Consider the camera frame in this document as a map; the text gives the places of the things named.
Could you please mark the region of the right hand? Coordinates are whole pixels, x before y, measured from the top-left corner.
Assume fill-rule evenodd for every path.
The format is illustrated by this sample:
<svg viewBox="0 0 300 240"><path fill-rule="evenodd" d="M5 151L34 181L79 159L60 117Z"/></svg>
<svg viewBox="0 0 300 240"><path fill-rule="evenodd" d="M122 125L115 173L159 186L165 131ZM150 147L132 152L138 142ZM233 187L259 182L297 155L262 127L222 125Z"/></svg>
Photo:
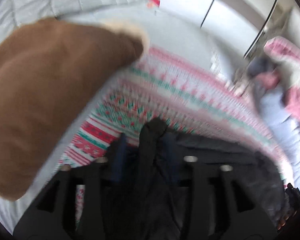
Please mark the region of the right hand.
<svg viewBox="0 0 300 240"><path fill-rule="evenodd" d="M285 226L287 220L290 219L290 217L293 217L296 214L296 210L292 207L287 207L282 212L281 217L279 218L277 222L277 230L280 230L282 227Z"/></svg>

